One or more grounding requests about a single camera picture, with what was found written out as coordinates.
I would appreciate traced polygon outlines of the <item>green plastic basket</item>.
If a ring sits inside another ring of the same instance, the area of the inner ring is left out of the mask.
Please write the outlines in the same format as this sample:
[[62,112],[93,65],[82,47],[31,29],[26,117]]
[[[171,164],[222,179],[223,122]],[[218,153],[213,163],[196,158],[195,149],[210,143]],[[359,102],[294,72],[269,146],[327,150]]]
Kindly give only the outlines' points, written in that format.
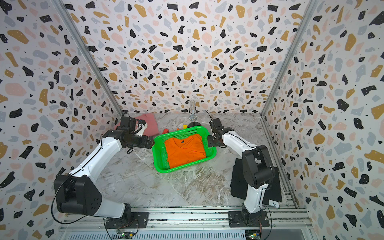
[[[207,157],[205,159],[171,169],[167,161],[168,156],[166,152],[165,141],[170,138],[186,139],[187,137],[195,134],[198,134],[202,137]],[[154,165],[156,170],[159,173],[165,174],[181,170],[183,168],[191,167],[193,165],[197,165],[213,159],[217,155],[217,149],[215,147],[208,147],[207,136],[209,135],[210,132],[205,127],[197,126],[157,136],[155,138],[155,145],[152,147]]]

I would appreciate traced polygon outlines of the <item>orange t-shirt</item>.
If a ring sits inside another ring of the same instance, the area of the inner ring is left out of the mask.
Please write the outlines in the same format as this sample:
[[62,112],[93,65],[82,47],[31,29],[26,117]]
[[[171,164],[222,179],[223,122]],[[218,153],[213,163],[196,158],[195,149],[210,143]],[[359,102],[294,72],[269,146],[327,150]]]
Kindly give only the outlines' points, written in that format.
[[165,141],[168,163],[171,169],[205,159],[206,151],[198,134],[186,139],[170,138]]

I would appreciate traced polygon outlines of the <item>black t-shirt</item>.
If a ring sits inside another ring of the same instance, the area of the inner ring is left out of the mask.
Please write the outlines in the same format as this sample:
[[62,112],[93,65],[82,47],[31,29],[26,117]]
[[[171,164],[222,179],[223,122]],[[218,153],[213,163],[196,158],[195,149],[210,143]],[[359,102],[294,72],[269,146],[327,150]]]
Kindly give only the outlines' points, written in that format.
[[[266,190],[263,205],[271,205],[272,201],[282,202],[281,183],[279,176],[279,169],[274,167],[275,177],[273,178],[272,187]],[[236,159],[235,165],[233,166],[233,175],[231,182],[231,194],[233,197],[245,200],[247,195],[248,183],[246,182],[243,175],[243,163],[241,159]]]

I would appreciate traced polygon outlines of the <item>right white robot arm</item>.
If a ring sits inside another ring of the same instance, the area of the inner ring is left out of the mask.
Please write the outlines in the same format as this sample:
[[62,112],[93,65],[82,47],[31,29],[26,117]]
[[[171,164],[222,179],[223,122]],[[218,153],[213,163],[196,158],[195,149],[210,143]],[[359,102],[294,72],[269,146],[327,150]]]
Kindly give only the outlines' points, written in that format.
[[243,177],[248,184],[242,220],[246,225],[254,224],[262,216],[265,192],[276,175],[268,148],[250,143],[232,128],[214,127],[212,132],[207,137],[209,147],[227,146],[242,157]]

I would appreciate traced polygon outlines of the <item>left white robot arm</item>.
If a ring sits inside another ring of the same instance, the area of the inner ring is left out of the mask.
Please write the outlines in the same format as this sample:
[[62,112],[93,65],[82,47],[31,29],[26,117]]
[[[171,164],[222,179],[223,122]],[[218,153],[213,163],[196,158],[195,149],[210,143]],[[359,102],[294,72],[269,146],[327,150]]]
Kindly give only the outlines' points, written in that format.
[[109,130],[96,149],[68,175],[58,175],[54,181],[55,197],[52,203],[58,212],[76,214],[130,223],[131,206],[102,196],[96,186],[103,169],[121,149],[150,149],[154,138],[129,130]]

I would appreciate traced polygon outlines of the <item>pink folded t-shirt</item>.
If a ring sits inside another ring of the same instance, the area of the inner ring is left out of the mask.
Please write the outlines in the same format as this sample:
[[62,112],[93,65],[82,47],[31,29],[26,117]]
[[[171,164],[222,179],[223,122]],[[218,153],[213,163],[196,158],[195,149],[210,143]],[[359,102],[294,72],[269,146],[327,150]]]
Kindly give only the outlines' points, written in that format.
[[148,124],[147,128],[144,131],[144,136],[153,136],[154,137],[154,136],[157,136],[159,134],[158,124],[157,124],[157,121],[155,119],[154,114],[142,114],[138,117],[132,117],[132,118],[139,119],[139,120],[145,120],[146,123]]

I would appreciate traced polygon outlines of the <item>black stand with clear tube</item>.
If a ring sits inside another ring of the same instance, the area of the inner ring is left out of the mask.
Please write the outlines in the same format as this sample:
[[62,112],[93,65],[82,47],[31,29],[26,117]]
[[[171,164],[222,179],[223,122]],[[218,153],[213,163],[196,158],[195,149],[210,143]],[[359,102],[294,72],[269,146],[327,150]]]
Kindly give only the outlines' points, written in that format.
[[192,128],[196,126],[201,126],[199,122],[197,122],[198,116],[197,116],[197,108],[196,108],[196,101],[190,101],[190,109],[189,109],[189,120],[191,121],[187,128]]

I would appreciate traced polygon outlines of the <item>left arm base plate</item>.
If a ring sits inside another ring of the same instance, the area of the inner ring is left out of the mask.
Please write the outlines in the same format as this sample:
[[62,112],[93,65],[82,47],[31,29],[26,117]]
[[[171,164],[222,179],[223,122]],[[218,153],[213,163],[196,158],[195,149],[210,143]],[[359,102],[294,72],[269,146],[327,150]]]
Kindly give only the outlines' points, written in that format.
[[108,218],[107,229],[145,229],[149,220],[149,212],[132,212],[122,218]]

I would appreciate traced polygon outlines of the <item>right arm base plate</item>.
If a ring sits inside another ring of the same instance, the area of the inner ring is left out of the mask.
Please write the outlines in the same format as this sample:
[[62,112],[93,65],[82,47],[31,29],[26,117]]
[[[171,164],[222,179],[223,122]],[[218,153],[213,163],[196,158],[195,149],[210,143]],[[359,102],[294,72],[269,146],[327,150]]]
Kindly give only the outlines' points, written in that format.
[[249,214],[246,210],[228,212],[229,225],[231,228],[250,227],[257,228],[262,226],[269,227],[269,217],[266,211],[259,211],[254,214]]

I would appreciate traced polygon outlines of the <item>aluminium rail frame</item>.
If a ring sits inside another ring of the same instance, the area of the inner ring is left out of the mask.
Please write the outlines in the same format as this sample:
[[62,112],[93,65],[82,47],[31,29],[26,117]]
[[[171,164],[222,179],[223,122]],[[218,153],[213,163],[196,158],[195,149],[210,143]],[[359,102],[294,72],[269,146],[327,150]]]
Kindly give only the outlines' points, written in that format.
[[58,240],[315,240],[304,209],[265,210],[254,224],[244,224],[239,207],[134,208],[138,217],[126,227],[110,227],[106,219],[69,215]]

